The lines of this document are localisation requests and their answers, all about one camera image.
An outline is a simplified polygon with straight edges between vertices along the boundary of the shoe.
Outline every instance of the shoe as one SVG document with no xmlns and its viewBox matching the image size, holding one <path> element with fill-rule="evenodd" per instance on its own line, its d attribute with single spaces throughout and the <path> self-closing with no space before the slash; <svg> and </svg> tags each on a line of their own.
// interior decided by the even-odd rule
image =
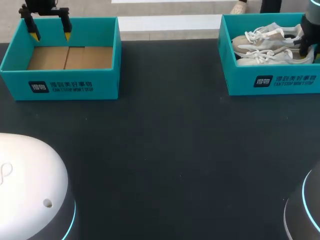
<svg viewBox="0 0 320 240">
<path fill-rule="evenodd" d="M 295 48 L 295 41 L 304 35 L 301 25 L 295 27 L 281 27 L 275 22 L 245 32 L 232 40 L 234 53 L 241 56 L 256 50 L 276 50 L 281 47 Z"/>
<path fill-rule="evenodd" d="M 301 59 L 299 49 L 289 49 L 281 47 L 275 51 L 272 50 L 256 50 L 247 52 L 244 58 L 236 61 L 239 66 L 252 65 L 294 65 L 294 64 L 312 64 L 314 61 L 314 48 L 308 49 L 308 54 Z"/>
<path fill-rule="evenodd" d="M 247 9 L 247 3 L 238 0 L 232 8 L 230 14 L 245 14 Z"/>
</svg>

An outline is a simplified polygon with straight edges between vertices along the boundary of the table surface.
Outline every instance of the table surface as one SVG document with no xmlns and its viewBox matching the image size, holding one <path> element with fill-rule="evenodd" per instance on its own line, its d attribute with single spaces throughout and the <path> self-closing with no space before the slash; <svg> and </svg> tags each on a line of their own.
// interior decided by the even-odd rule
<svg viewBox="0 0 320 240">
<path fill-rule="evenodd" d="M 15 102 L 0 81 L 0 132 L 58 152 L 82 240 L 286 240 L 319 107 L 318 94 L 228 96 L 215 39 L 123 42 L 115 101 Z"/>
</svg>

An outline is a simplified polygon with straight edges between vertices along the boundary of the shoelace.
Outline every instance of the shoelace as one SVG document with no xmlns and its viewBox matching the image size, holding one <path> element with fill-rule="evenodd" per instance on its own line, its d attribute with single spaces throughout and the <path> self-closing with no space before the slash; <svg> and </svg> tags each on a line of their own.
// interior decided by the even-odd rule
<svg viewBox="0 0 320 240">
<path fill-rule="evenodd" d="M 263 36 L 263 33 L 259 30 L 264 28 L 264 26 L 258 27 L 256 30 L 252 31 L 246 31 L 244 32 L 246 39 L 250 42 L 255 44 L 257 40 L 259 39 L 269 39 L 269 37 Z"/>
<path fill-rule="evenodd" d="M 264 64 L 265 62 L 268 62 L 269 59 L 276 59 L 274 56 L 275 52 L 272 50 L 256 50 L 253 52 L 247 52 L 244 56 L 244 58 L 253 58 L 256 60 L 258 64 Z"/>
</svg>

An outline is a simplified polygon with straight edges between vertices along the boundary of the black pants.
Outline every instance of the black pants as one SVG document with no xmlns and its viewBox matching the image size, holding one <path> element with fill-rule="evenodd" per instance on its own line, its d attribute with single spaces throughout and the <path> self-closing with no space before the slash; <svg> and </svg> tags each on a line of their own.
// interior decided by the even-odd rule
<svg viewBox="0 0 320 240">
<path fill-rule="evenodd" d="M 280 13 L 282 0 L 262 0 L 261 14 Z"/>
</svg>

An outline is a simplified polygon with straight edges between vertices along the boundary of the white sneaker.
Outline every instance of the white sneaker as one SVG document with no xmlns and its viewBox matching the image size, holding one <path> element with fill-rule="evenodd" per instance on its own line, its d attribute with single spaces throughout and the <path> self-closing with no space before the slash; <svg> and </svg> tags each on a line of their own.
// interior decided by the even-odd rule
<svg viewBox="0 0 320 240">
<path fill-rule="evenodd" d="M 291 64 L 312 64 L 314 61 L 314 48 L 308 49 L 308 54 L 301 59 L 299 49 L 288 49 L 281 47 L 275 51 L 272 50 L 256 50 L 247 52 L 244 58 L 236 61 L 239 66 L 252 65 L 291 65 Z"/>
<path fill-rule="evenodd" d="M 280 27 L 275 22 L 257 28 L 256 30 L 245 32 L 244 35 L 237 36 L 232 40 L 234 53 L 241 56 L 246 52 L 256 50 L 276 50 L 281 47 L 295 48 L 294 41 L 299 40 L 304 35 L 301 25 L 295 27 Z"/>
<path fill-rule="evenodd" d="M 237 1 L 232 8 L 230 14 L 245 14 L 247 9 L 247 3 L 243 1 Z"/>
</svg>

